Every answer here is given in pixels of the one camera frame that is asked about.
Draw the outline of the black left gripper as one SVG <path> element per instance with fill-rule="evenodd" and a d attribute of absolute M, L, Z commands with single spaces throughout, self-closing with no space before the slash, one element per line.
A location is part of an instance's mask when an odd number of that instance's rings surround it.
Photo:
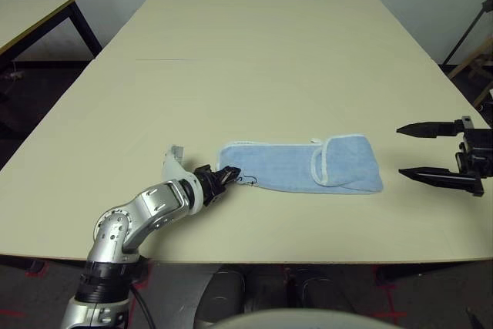
<path fill-rule="evenodd" d="M 210 165 L 198 167 L 193 174 L 199 180 L 203 191 L 203 205 L 208 206 L 226 191 L 226 186 L 237 181 L 241 169 L 225 166 L 219 171 L 212 171 Z"/>

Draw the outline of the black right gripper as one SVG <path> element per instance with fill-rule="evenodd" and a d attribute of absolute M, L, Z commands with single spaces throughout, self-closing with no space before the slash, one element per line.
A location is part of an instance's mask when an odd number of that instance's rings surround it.
<path fill-rule="evenodd" d="M 454 122 L 411 123 L 396 129 L 397 133 L 417 138 L 437 138 L 463 134 L 455 153 L 459 173 L 433 167 L 399 169 L 401 175 L 430 186 L 464 190 L 483 196 L 482 179 L 492 177 L 492 129 L 474 128 L 470 116 Z"/>

